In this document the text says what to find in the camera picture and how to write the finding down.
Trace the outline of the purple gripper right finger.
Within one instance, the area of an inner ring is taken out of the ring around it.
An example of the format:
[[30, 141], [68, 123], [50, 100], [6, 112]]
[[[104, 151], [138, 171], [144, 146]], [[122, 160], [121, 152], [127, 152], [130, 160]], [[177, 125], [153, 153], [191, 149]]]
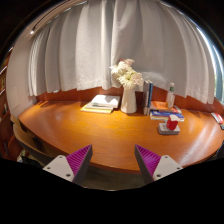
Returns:
[[170, 156], [159, 156], [139, 145], [135, 145], [134, 154], [142, 178], [146, 184], [152, 183], [182, 169]]

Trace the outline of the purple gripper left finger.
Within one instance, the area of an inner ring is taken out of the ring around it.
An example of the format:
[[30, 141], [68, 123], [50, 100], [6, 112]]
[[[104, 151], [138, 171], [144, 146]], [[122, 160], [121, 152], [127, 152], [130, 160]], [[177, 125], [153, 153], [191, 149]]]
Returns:
[[85, 178], [92, 154], [92, 145], [88, 145], [68, 156], [57, 156], [44, 167], [44, 170], [77, 185], [81, 185]]

